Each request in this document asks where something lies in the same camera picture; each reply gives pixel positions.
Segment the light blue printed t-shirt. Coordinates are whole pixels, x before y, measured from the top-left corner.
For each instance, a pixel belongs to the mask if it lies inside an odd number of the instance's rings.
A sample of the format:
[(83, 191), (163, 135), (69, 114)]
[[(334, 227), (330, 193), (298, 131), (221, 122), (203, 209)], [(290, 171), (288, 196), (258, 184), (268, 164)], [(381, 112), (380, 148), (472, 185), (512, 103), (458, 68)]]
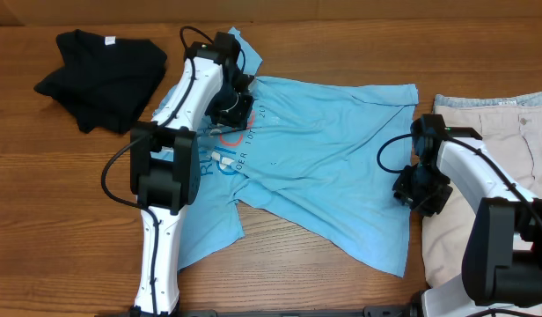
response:
[(203, 118), (200, 189), (185, 217), (180, 268), (244, 235), (238, 204), (330, 240), (374, 269), (403, 276), (409, 216), (392, 195), (419, 101), (407, 85), (336, 86), (257, 76), (246, 129)]

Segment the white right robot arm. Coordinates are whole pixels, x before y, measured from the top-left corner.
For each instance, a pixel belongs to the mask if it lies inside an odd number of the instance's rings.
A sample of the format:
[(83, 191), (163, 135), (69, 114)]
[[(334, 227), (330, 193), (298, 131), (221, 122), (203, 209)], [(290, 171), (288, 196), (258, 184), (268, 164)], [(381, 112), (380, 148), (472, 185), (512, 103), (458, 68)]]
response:
[(542, 305), (542, 199), (517, 184), (473, 128), (439, 114), (411, 125), (419, 161), (398, 171), (395, 197), (425, 217), (458, 190), (475, 213), (461, 272), (426, 290), (408, 316), (525, 316)]

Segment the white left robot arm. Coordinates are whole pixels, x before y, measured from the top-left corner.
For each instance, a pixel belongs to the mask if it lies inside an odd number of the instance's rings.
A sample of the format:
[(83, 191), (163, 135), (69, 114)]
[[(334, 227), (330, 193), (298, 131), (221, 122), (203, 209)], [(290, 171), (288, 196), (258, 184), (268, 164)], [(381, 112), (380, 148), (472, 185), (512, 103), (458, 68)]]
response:
[(243, 54), (229, 33), (187, 46), (182, 77), (166, 109), (131, 131), (130, 187), (144, 233), (133, 316), (178, 313), (179, 240), (201, 181), (197, 131), (204, 117), (232, 129), (246, 128), (253, 76), (238, 66)]

